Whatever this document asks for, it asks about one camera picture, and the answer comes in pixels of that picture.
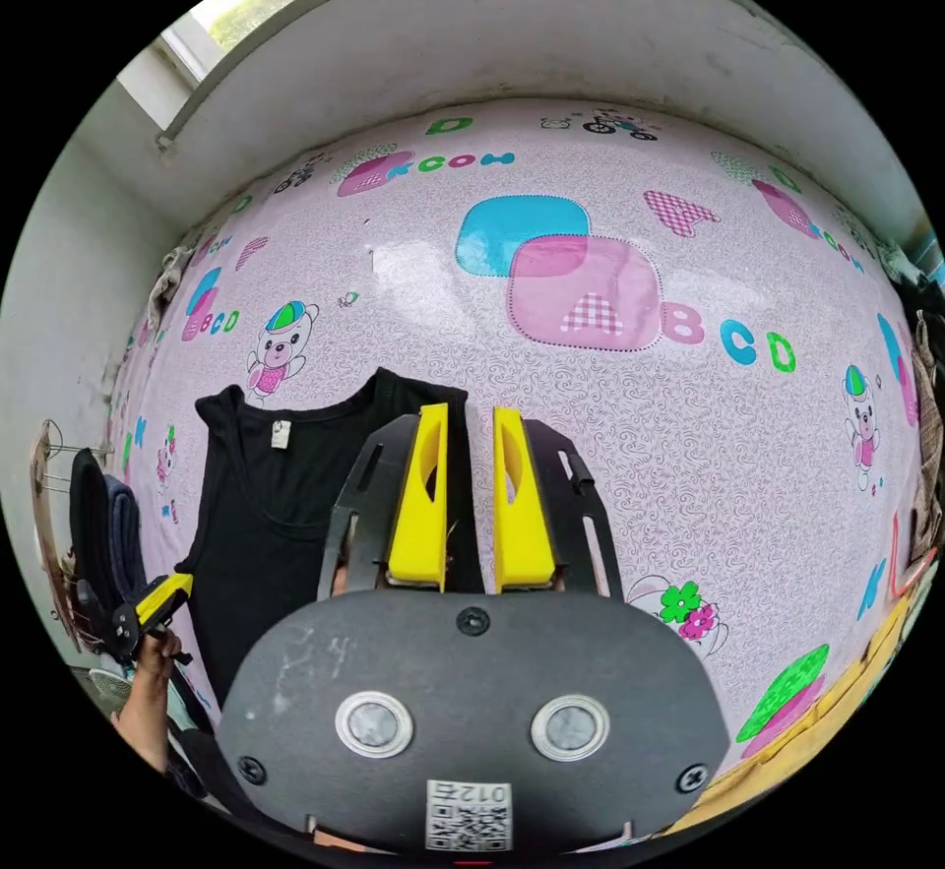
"qr code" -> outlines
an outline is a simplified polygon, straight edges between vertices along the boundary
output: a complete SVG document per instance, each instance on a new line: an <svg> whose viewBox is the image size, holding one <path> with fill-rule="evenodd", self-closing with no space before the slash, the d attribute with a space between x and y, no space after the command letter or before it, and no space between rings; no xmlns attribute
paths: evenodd
<svg viewBox="0 0 945 869"><path fill-rule="evenodd" d="M426 782L426 848L497 852L512 848L512 785Z"/></svg>

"black tank top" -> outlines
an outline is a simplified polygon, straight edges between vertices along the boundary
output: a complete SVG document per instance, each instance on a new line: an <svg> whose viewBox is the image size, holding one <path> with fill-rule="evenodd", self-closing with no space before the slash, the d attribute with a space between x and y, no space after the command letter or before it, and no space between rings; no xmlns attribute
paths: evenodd
<svg viewBox="0 0 945 869"><path fill-rule="evenodd" d="M197 533L177 569L194 575L190 612L222 705L243 657L289 613L315 599L332 508L370 434L425 403L449 405L450 560L463 589L482 591L473 524L465 391L380 369L324 409L260 409L238 386L197 400L209 440ZM291 425L273 446L273 424Z"/></svg>

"green flower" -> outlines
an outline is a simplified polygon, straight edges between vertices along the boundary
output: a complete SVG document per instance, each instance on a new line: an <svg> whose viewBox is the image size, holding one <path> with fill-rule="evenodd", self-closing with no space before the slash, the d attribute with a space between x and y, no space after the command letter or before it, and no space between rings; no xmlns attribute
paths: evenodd
<svg viewBox="0 0 945 869"><path fill-rule="evenodd" d="M662 617L663 623L682 623L689 613L694 610L702 602L702 597L699 595L699 585L693 584L692 581L686 581L682 585L682 590L679 587L670 587L660 597L660 603L662 603Z"/></svg>

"window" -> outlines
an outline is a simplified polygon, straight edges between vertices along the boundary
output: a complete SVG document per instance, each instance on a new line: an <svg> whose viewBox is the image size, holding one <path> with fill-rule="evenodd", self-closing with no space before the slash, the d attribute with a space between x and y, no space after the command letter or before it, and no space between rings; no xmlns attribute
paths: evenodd
<svg viewBox="0 0 945 869"><path fill-rule="evenodd" d="M202 0L190 12L228 52L292 0Z"/></svg>

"blue rounded square print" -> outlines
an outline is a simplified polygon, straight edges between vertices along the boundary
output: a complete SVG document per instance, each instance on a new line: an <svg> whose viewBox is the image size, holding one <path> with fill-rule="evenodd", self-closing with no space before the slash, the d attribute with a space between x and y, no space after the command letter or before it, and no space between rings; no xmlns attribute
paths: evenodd
<svg viewBox="0 0 945 869"><path fill-rule="evenodd" d="M519 246L538 236L591 232L584 208L563 197L492 197L466 214L456 261L474 276L508 276Z"/></svg>

